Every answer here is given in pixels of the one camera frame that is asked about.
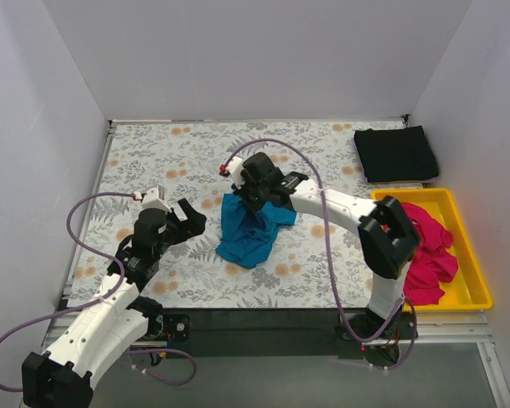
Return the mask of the teal blue t shirt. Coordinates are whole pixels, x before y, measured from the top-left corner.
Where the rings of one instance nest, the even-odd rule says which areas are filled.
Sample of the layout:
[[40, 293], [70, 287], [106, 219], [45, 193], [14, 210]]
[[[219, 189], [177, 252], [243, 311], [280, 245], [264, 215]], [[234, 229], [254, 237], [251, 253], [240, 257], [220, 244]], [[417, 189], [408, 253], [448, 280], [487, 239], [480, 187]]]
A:
[[281, 228], [293, 226], [297, 213], [266, 203], [253, 212], [240, 197], [225, 194], [221, 204], [221, 238], [216, 253], [225, 261], [253, 269], [267, 261]]

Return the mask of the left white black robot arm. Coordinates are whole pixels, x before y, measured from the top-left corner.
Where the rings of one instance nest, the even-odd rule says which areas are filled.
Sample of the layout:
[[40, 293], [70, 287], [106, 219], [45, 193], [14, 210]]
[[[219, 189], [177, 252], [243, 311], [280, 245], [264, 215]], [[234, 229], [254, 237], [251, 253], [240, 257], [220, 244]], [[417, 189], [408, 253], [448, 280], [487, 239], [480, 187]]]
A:
[[186, 199], [179, 219], [156, 190], [138, 195], [142, 210], [124, 238], [93, 296], [64, 333], [21, 366], [23, 402], [28, 407], [88, 407], [102, 376], [132, 343], [158, 338], [162, 306], [141, 296], [165, 251], [201, 235], [206, 217]]

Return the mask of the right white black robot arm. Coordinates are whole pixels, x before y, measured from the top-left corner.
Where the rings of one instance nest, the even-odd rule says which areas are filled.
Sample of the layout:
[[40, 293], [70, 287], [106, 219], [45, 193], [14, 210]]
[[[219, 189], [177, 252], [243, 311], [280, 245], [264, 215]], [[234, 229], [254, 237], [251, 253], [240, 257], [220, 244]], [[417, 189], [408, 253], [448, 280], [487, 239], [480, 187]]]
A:
[[262, 152], [247, 159], [233, 156], [220, 172], [232, 178], [235, 195], [250, 210], [270, 203], [321, 218], [326, 230], [335, 224], [356, 235], [372, 272], [371, 296], [364, 314], [342, 315], [341, 324], [359, 343], [396, 331], [405, 304], [405, 278], [421, 241], [396, 198], [373, 201], [327, 189], [319, 174], [284, 174]]

